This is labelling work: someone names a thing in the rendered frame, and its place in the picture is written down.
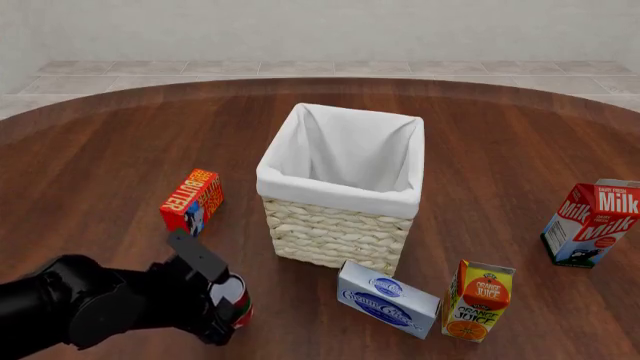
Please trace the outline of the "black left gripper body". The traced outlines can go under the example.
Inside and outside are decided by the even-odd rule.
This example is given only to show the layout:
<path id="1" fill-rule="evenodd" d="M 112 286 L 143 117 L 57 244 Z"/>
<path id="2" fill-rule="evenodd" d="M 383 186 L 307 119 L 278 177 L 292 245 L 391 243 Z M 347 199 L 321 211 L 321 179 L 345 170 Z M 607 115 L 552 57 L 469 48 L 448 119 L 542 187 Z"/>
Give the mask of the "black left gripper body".
<path id="1" fill-rule="evenodd" d="M 149 269 L 146 326 L 150 329 L 175 328 L 202 336 L 210 301 L 205 299 L 206 279 L 178 255 Z"/>

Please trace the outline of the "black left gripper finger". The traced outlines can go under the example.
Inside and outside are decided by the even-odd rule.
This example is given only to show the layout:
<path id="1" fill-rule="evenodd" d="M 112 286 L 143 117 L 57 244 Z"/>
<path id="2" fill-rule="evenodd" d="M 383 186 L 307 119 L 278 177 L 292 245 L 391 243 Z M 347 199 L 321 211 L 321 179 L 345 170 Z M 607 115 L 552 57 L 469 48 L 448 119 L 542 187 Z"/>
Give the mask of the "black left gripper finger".
<path id="1" fill-rule="evenodd" d="M 228 299 L 220 301 L 211 307 L 206 313 L 204 332 L 201 341 L 204 344 L 224 346 L 228 344 L 234 335 L 236 325 L 243 314 L 242 308 L 230 302 Z"/>

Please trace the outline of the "red and green soup tin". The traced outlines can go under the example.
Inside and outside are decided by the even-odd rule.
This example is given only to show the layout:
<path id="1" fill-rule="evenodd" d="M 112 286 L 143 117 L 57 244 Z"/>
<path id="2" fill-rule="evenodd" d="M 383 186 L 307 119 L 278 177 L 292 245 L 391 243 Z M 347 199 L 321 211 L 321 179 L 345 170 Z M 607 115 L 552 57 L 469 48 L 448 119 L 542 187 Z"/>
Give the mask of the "red and green soup tin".
<path id="1" fill-rule="evenodd" d="M 223 308 L 234 329 L 247 326 L 253 316 L 254 307 L 244 279 L 230 273 L 223 284 L 210 284 L 210 298 L 216 308 Z"/>

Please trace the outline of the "wicker basket with white liner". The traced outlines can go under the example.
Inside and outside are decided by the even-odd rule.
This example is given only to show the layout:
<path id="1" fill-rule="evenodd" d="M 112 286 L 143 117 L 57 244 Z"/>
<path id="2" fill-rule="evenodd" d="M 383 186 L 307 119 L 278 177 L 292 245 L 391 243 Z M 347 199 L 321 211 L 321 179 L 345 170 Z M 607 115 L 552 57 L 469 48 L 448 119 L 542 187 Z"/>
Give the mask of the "wicker basket with white liner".
<path id="1" fill-rule="evenodd" d="M 424 122 L 297 104 L 256 169 L 275 253 L 393 275 L 419 211 Z"/>

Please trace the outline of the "red butter box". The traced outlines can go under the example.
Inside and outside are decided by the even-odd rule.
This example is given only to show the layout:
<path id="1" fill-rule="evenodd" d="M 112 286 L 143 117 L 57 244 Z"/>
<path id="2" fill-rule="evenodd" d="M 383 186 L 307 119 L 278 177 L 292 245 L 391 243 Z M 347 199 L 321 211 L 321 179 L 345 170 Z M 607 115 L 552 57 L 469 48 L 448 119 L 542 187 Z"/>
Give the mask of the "red butter box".
<path id="1" fill-rule="evenodd" d="M 194 169 L 169 195 L 159 211 L 170 232 L 184 230 L 197 237 L 223 200 L 219 174 Z"/>

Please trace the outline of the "blue cream cheese box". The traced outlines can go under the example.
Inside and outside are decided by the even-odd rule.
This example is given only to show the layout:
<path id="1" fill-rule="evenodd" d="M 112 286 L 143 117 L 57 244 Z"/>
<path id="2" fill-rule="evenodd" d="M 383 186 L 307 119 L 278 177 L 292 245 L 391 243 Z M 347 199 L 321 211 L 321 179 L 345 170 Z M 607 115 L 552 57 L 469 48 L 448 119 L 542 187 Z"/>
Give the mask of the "blue cream cheese box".
<path id="1" fill-rule="evenodd" d="M 347 260 L 337 278 L 337 300 L 416 338 L 425 339 L 441 299 Z"/>

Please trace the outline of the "orange juice carton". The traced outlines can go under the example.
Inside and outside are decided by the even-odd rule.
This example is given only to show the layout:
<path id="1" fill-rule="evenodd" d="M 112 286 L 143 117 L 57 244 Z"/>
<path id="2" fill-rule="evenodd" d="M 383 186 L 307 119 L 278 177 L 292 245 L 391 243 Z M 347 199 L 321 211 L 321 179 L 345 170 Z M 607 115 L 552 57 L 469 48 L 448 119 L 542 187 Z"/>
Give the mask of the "orange juice carton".
<path id="1" fill-rule="evenodd" d="M 461 260 L 441 306 L 441 332 L 480 343 L 504 314 L 515 270 Z"/>

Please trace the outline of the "red and white milk carton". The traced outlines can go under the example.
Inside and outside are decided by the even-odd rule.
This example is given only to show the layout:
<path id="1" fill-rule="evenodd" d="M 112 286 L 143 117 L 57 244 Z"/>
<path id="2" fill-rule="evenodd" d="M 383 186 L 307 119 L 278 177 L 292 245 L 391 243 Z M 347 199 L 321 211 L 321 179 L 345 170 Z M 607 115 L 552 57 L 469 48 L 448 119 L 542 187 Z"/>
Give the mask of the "red and white milk carton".
<path id="1" fill-rule="evenodd" d="M 640 221 L 640 181 L 578 183 L 541 233 L 558 266 L 593 268 Z"/>

